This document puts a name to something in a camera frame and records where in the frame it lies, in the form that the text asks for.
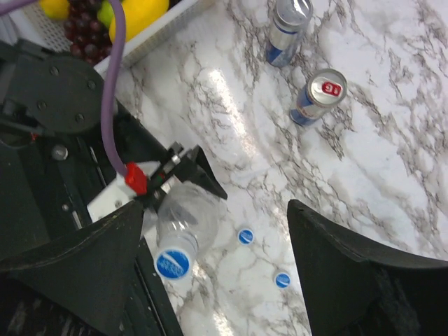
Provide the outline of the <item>upright energy drink can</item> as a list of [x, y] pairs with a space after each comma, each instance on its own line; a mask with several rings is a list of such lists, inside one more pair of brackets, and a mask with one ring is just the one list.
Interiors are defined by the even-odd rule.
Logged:
[[347, 80], [334, 69], [316, 71], [299, 91], [290, 109], [290, 119], [308, 126], [335, 108], [347, 95]]

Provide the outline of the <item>green lime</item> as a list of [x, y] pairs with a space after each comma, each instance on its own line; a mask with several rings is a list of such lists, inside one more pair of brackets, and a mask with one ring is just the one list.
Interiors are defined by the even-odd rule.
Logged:
[[102, 22], [106, 28], [109, 28], [113, 18], [114, 12], [111, 4], [108, 1], [103, 1], [100, 9], [97, 11], [97, 19]]

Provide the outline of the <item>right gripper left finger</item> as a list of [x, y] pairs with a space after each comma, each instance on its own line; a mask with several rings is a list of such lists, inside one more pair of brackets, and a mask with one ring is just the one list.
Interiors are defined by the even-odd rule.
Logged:
[[81, 230], [1, 259], [2, 335], [117, 335], [141, 237], [130, 202]]

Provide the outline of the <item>upside-down energy drink can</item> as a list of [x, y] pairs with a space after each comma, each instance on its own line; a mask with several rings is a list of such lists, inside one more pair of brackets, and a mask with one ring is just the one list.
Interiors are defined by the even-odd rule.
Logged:
[[309, 0], [276, 2], [265, 51], [269, 64], [284, 67], [291, 62], [312, 15], [313, 6]]

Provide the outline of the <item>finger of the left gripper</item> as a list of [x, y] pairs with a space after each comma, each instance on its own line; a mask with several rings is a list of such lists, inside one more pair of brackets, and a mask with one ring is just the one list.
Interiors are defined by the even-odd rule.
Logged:
[[192, 182], [222, 200], [228, 199], [228, 194], [216, 179], [211, 165], [200, 146], [187, 150], [181, 158], [180, 181]]

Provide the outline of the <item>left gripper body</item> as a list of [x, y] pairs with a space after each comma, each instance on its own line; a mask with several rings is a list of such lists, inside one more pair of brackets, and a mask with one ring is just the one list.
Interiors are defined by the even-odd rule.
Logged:
[[175, 170], [181, 163], [190, 158], [193, 150], [185, 149], [180, 143], [174, 142], [167, 154], [160, 161], [128, 162], [125, 166], [127, 173], [117, 175], [117, 195], [121, 196], [115, 202], [115, 207], [137, 200], [144, 208], [158, 208], [158, 204], [165, 198], [167, 191], [163, 186], [175, 175]]

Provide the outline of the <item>dark purple grape bunch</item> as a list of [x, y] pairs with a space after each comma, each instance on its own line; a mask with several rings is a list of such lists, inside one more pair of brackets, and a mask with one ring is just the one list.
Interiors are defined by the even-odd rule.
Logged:
[[92, 66], [108, 57], [112, 49], [109, 28], [97, 19], [102, 2], [69, 1], [69, 17], [63, 24], [71, 54]]

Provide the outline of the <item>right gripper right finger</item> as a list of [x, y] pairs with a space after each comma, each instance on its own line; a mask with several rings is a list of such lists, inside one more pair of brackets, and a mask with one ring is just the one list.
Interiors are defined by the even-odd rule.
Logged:
[[447, 262], [371, 240], [296, 199], [288, 229], [313, 335], [446, 335]]

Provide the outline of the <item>yellow mango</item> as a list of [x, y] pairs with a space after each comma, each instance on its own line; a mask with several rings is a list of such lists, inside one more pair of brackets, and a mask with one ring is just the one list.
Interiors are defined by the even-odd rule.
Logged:
[[169, 9], [169, 0], [124, 0], [126, 41], [161, 18]]

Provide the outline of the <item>white fruit basket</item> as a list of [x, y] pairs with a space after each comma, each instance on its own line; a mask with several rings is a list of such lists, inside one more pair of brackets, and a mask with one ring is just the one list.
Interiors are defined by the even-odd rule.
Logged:
[[[126, 69], [138, 62], [215, 3], [191, 0], [178, 2], [161, 18], [126, 42], [121, 67]], [[46, 17], [38, 3], [1, 17], [1, 40], [14, 44], [18, 39], [27, 39], [55, 52], [68, 52], [70, 46], [62, 24]]]

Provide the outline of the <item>blue bottle cap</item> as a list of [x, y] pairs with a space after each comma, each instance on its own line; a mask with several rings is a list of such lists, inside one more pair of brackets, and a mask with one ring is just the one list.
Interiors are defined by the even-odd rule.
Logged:
[[254, 233], [249, 228], [243, 228], [238, 231], [237, 238], [240, 244], [247, 246], [253, 243]]
[[181, 280], [189, 275], [192, 265], [190, 256], [176, 248], [158, 251], [154, 260], [156, 272], [162, 278], [171, 281]]
[[277, 288], [286, 289], [291, 284], [291, 276], [288, 272], [277, 270], [273, 276], [273, 282]]

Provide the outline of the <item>clear unlabelled plastic bottle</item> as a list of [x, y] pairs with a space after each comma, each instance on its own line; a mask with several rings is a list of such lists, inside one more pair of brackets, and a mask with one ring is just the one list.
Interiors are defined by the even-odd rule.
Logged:
[[174, 185], [157, 213], [157, 250], [179, 249], [195, 263], [214, 244], [223, 210], [221, 198], [189, 181]]

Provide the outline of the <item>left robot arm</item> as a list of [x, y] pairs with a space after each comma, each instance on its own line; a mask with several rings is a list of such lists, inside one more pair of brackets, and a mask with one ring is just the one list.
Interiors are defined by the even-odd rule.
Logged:
[[1, 269], [88, 225], [116, 177], [100, 130], [102, 77], [27, 40], [1, 44]]

